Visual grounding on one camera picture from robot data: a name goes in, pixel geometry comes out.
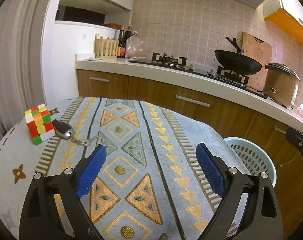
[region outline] cutting board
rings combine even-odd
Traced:
[[[271,62],[272,46],[248,33],[243,32],[243,54],[258,61],[262,66]],[[248,85],[262,91],[268,70],[264,67],[255,75],[249,76]]]

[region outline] keychain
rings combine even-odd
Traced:
[[[55,129],[55,133],[59,138],[65,139],[65,140],[70,139],[71,142],[77,143],[78,145],[81,145],[81,146],[89,146],[92,141],[94,141],[95,139],[98,138],[98,135],[96,135],[93,138],[81,141],[74,137],[75,130],[70,124],[62,122],[62,121],[58,121],[56,119],[53,120],[52,123],[53,123],[54,129]]]

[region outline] clear plastic bag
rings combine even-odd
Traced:
[[[126,41],[126,58],[129,59],[146,59],[143,50],[143,41],[139,36],[131,36]]]

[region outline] colorful puzzle cube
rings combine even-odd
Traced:
[[[50,113],[44,104],[27,110],[25,112],[25,119],[35,145],[39,145],[43,141],[55,136]]]

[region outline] patterned tablecloth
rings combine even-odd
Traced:
[[[45,176],[74,167],[97,144],[107,160],[82,204],[104,239],[187,239],[204,230],[220,197],[212,192],[195,157],[204,142],[213,155],[243,173],[247,169],[211,127],[141,101],[70,98],[50,111],[70,123],[89,147],[53,137],[35,146],[18,122],[0,142],[0,218],[18,239],[20,214],[35,172]],[[66,231],[73,235],[62,201],[55,196]],[[237,230],[242,198],[228,235]]]

